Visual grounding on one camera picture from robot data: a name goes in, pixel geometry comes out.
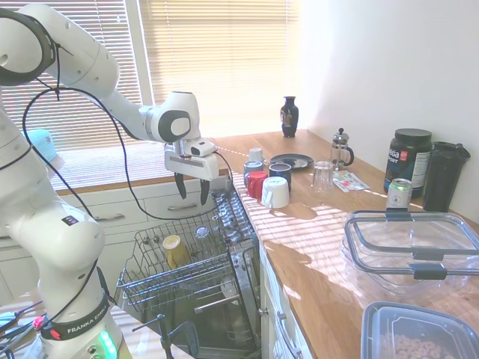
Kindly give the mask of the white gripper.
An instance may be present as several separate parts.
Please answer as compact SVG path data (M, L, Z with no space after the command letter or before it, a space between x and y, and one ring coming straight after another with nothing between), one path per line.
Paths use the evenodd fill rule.
M183 199L186 199L184 176L200 179L201 205L207 202L210 192L210 181L219 177L219 162L214 153L206 156L181 156L174 150L173 144L166 144L164 148L165 168L174 172L177 190Z

